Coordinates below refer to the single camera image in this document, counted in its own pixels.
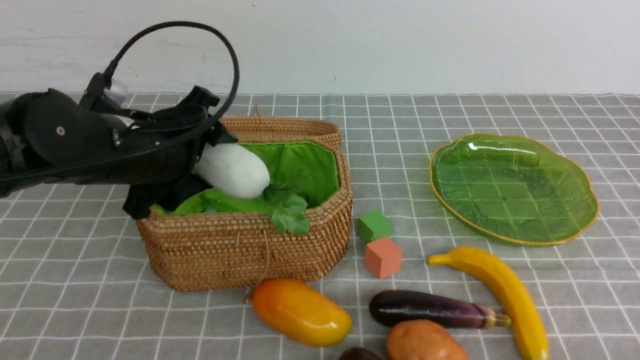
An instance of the white radish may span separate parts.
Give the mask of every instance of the white radish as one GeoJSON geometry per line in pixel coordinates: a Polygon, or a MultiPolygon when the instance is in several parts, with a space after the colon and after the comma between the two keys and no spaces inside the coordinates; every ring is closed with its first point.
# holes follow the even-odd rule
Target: white radish
{"type": "Polygon", "coordinates": [[[206,144],[193,173],[237,199],[255,199],[269,186],[269,170],[256,154],[237,143],[206,144]]]}

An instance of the yellow banana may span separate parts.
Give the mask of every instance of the yellow banana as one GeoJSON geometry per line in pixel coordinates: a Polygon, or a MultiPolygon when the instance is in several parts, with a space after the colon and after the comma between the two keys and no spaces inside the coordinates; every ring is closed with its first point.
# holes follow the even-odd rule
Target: yellow banana
{"type": "Polygon", "coordinates": [[[482,281],[511,317],[511,330],[523,360],[548,360],[547,333],[536,305],[517,274],[504,261],[477,247],[459,246],[427,258],[429,265],[448,265],[482,281]]]}

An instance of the green plate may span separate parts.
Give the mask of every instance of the green plate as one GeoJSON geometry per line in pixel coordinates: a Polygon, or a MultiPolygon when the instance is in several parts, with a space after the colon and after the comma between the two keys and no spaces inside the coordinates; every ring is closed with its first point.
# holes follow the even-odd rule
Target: green plate
{"type": "Polygon", "coordinates": [[[431,157],[431,187],[458,220],[512,244],[564,243],[598,218],[588,176],[522,136],[470,134],[431,157]]]}

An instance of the foam block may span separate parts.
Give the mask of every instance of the foam block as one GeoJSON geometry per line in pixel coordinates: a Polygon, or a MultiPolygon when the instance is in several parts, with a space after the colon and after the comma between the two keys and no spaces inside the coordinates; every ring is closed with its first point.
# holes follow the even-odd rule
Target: foam block
{"type": "Polygon", "coordinates": [[[370,243],[380,238],[388,238],[391,235],[391,228],[391,220],[378,210],[371,210],[358,218],[356,235],[362,241],[370,243]]]}
{"type": "Polygon", "coordinates": [[[402,268],[402,249],[390,238],[382,238],[367,244],[364,265],[377,278],[384,279],[402,268]]]}

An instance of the eggplant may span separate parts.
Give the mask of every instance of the eggplant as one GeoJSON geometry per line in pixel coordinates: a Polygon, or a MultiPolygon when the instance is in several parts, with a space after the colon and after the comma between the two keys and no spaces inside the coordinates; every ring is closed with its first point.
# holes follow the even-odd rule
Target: eggplant
{"type": "Polygon", "coordinates": [[[489,307],[412,290],[385,290],[375,294],[369,301],[369,314],[387,327],[418,319],[431,320],[449,329],[491,329],[511,325],[509,316],[489,307]]]}
{"type": "Polygon", "coordinates": [[[364,347],[350,347],[340,355],[338,360],[382,360],[382,358],[364,347]]]}

